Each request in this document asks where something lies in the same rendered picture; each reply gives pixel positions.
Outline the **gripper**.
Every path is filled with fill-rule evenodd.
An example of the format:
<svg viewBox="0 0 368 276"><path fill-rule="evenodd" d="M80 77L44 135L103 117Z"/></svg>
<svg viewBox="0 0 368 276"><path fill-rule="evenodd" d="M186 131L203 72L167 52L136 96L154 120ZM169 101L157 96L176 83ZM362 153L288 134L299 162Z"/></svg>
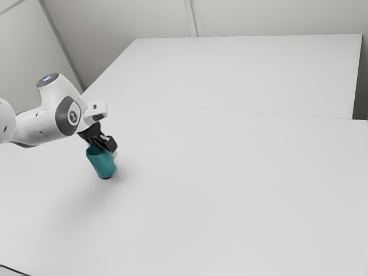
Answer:
<svg viewBox="0 0 368 276"><path fill-rule="evenodd" d="M113 159L117 157L118 152L116 150L118 145L112 136L107 136L101 131L100 122L92 124L87 129L78 132L77 135L88 144L97 147L101 151L106 150L108 152L114 152L112 154Z"/></svg>

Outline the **teal faceted mug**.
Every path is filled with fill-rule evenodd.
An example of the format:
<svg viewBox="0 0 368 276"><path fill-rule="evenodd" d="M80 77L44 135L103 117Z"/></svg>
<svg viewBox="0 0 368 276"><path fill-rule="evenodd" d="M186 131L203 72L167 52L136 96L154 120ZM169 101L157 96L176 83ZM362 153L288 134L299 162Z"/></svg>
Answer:
<svg viewBox="0 0 368 276"><path fill-rule="evenodd" d="M109 179L116 173L114 157L109 151L90 145L86 157L101 179Z"/></svg>

